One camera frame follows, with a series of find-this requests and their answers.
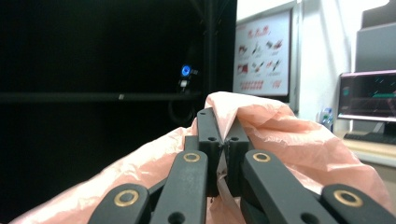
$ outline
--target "pink cloth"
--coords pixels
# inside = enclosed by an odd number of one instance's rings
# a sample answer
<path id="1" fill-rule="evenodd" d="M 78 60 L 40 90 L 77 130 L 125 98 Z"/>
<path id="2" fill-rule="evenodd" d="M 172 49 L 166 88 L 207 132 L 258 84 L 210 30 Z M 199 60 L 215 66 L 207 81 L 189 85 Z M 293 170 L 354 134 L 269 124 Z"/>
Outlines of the pink cloth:
<path id="1" fill-rule="evenodd" d="M 213 107 L 223 139 L 238 117 L 254 147 L 275 153 L 306 188 L 320 193 L 323 186 L 342 183 L 360 189 L 389 211 L 393 209 L 375 169 L 362 164 L 326 128 L 297 119 L 287 105 L 260 97 L 216 92 L 207 97 L 205 107 Z M 116 186 L 135 183 L 150 188 L 167 177 L 176 154 L 183 150 L 184 136 L 196 133 L 194 122 L 190 128 L 175 129 L 146 143 L 90 180 L 11 223 L 87 223 L 95 207 Z M 207 201 L 206 223 L 238 222 L 218 197 L 214 202 Z"/>

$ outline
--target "white wall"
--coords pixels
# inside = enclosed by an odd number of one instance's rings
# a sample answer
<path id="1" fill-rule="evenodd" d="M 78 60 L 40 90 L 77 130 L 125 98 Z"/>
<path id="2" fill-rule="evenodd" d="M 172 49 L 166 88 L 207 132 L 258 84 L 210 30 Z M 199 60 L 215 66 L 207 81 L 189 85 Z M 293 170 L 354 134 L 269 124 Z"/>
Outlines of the white wall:
<path id="1" fill-rule="evenodd" d="M 262 12 L 290 0 L 240 0 L 237 19 Z M 303 0 L 301 27 L 300 119 L 316 120 L 317 113 L 336 108 L 337 82 L 352 71 L 356 32 L 361 28 L 361 0 Z M 344 129 L 346 123 L 335 129 Z"/>

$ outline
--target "poster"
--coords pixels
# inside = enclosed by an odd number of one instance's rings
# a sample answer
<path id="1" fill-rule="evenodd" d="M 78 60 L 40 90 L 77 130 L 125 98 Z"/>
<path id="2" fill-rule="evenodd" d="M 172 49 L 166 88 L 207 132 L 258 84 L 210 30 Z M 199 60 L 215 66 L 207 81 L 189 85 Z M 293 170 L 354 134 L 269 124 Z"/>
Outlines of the poster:
<path id="1" fill-rule="evenodd" d="M 288 95 L 289 66 L 289 11 L 236 26 L 233 92 Z"/>

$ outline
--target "gold ring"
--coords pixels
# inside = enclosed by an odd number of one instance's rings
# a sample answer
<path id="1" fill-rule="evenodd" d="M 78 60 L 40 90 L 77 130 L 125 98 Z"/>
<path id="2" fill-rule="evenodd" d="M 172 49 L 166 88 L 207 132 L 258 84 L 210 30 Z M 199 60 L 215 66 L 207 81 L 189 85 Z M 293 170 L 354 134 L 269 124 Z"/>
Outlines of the gold ring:
<path id="1" fill-rule="evenodd" d="M 256 161 L 268 162 L 268 161 L 271 160 L 271 157 L 268 156 L 268 155 L 265 154 L 265 153 L 258 152 L 258 153 L 256 153 L 256 154 L 253 155 L 253 159 L 256 160 Z"/>
<path id="2" fill-rule="evenodd" d="M 132 194 L 132 199 L 129 200 L 129 201 L 123 201 L 121 199 L 121 197 L 124 194 Z M 118 206 L 118 207 L 126 207 L 126 206 L 129 206 L 131 204 L 134 204 L 137 201 L 138 198 L 139 198 L 139 193 L 136 190 L 134 190 L 134 189 L 126 189 L 126 190 L 123 190 L 123 191 L 121 191 L 120 193 L 118 193 L 116 195 L 116 197 L 114 198 L 114 204 L 116 206 Z"/>
<path id="3" fill-rule="evenodd" d="M 201 157 L 196 153 L 187 153 L 186 155 L 183 156 L 183 158 L 187 162 L 195 162 L 201 159 Z"/>
<path id="4" fill-rule="evenodd" d="M 343 195 L 347 195 L 352 197 L 353 201 L 349 201 L 343 197 Z M 360 207 L 363 205 L 363 200 L 356 194 L 349 192 L 347 190 L 339 189 L 334 192 L 334 197 L 338 202 L 343 203 L 345 205 L 351 207 Z"/>

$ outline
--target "glowing indicator light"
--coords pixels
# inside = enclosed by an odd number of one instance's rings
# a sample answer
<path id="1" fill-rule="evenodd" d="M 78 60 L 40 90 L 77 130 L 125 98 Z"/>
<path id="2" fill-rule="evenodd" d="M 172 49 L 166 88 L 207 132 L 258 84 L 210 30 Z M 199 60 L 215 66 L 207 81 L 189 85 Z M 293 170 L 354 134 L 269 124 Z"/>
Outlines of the glowing indicator light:
<path id="1" fill-rule="evenodd" d="M 191 72 L 191 68 L 190 68 L 188 65 L 184 65 L 184 66 L 181 68 L 181 75 L 182 75 L 183 77 L 188 76 L 188 75 L 190 74 L 190 72 Z"/>

